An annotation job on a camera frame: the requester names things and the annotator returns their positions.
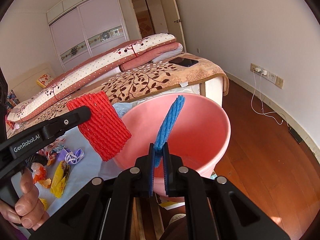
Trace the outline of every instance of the silver bolt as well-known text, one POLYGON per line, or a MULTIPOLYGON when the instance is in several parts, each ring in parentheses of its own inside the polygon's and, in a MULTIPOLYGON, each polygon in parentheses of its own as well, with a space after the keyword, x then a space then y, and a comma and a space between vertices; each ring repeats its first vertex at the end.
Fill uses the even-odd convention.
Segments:
POLYGON ((187 173, 187 172, 189 171, 189 169, 188 169, 187 167, 185 167, 185 166, 181 166, 181 167, 178 169, 178 171, 179 171, 180 173, 187 173))
POLYGON ((140 172, 140 169, 139 169, 138 167, 132 167, 132 168, 130 169, 130 172, 131 172, 132 174, 138 174, 138 173, 140 172))
POLYGON ((227 179, 223 176, 219 176, 217 177, 217 182, 220 184, 226 184, 227 183, 227 179))
POLYGON ((98 177, 91 180, 91 183, 95 186, 100 185, 101 182, 102 182, 102 179, 98 177))

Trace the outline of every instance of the doorway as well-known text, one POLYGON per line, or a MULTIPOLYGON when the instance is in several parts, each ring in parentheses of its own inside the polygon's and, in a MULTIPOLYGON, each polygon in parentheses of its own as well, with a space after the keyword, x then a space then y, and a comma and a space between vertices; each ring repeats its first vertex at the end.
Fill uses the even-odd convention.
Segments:
POLYGON ((168 33, 161 0, 132 0, 141 37, 168 33))

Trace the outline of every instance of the smartphone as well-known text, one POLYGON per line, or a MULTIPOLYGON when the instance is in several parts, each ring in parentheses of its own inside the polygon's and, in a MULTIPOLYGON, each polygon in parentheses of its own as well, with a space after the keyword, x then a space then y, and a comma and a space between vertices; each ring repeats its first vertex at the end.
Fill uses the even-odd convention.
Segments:
POLYGON ((198 61, 194 59, 184 58, 184 57, 176 57, 169 61, 169 63, 177 64, 183 67, 191 67, 194 64, 197 64, 198 61))

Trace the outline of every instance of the yellow wrapper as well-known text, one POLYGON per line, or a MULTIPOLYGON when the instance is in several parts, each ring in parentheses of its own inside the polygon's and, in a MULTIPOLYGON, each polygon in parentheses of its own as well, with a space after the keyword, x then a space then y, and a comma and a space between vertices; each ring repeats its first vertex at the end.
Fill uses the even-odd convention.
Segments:
POLYGON ((46 211, 49 207, 48 202, 44 198, 39 198, 42 204, 44 205, 44 211, 46 211))
POLYGON ((61 161, 53 176, 50 192, 57 198, 61 198, 70 173, 70 165, 61 161))

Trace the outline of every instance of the finger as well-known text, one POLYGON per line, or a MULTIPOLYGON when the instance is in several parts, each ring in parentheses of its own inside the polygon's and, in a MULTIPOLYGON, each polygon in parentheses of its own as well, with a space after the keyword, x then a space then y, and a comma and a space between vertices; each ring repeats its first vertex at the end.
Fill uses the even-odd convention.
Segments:
POLYGON ((8 220, 13 223, 17 223, 17 224, 21 223, 20 217, 17 215, 15 210, 1 200, 0 200, 0 213, 2 214, 5 220, 8 220))
POLYGON ((20 188, 24 194, 30 192, 33 188, 32 173, 28 168, 23 170, 23 174, 20 179, 20 188))
POLYGON ((38 202, 35 208, 21 218, 21 224, 25 228, 32 228, 41 220, 43 215, 44 215, 44 206, 40 201, 40 199, 38 199, 38 202))
POLYGON ((32 211, 39 200, 38 197, 39 190, 33 185, 32 189, 27 194, 24 194, 16 203, 15 210, 17 214, 24 216, 32 211))
POLYGON ((49 214, 45 211, 42 218, 36 225, 32 228, 33 230, 37 230, 40 226, 43 225, 44 222, 46 222, 50 218, 49 214))

